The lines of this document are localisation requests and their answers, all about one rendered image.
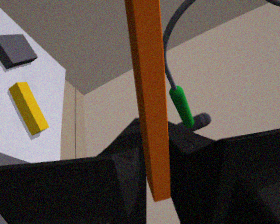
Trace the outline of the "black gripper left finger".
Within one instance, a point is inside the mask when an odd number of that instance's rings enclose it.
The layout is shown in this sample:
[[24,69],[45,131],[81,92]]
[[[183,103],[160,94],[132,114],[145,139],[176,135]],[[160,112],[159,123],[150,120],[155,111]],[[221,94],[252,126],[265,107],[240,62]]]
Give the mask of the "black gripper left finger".
[[97,156],[0,167],[0,214],[7,224],[80,217],[147,224],[140,117]]

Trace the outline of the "dark grey square block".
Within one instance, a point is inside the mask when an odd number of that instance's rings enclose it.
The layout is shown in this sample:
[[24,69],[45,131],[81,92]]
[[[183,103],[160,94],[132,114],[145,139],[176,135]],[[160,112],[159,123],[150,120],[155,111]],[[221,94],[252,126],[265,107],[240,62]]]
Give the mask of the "dark grey square block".
[[24,35],[0,35],[0,61],[4,68],[18,67],[36,59],[36,52]]

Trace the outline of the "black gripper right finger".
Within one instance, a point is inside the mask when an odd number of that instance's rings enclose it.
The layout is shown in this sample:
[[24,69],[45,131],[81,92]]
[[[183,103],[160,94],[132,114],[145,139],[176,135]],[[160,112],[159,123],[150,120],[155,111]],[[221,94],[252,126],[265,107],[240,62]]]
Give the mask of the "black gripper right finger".
[[280,129],[209,140],[168,121],[168,135],[180,224],[225,224],[237,177],[280,167]]

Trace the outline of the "orange-brown long bar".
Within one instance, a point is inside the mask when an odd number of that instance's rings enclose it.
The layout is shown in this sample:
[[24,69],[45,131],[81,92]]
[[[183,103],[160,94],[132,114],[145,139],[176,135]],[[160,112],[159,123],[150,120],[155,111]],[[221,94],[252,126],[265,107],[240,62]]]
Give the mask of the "orange-brown long bar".
[[156,201],[171,198],[167,85],[160,0],[125,0],[145,168]]

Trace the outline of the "yellow rectangular block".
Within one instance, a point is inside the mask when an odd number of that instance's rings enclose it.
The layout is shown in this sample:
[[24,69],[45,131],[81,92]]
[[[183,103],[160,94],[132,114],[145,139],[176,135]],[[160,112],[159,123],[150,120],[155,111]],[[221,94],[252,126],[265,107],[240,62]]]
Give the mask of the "yellow rectangular block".
[[11,92],[12,99],[15,100],[15,105],[19,108],[19,113],[23,117],[24,124],[30,129],[31,135],[50,128],[44,120],[43,112],[40,111],[27,81],[16,81],[12,87],[8,88],[8,91]]

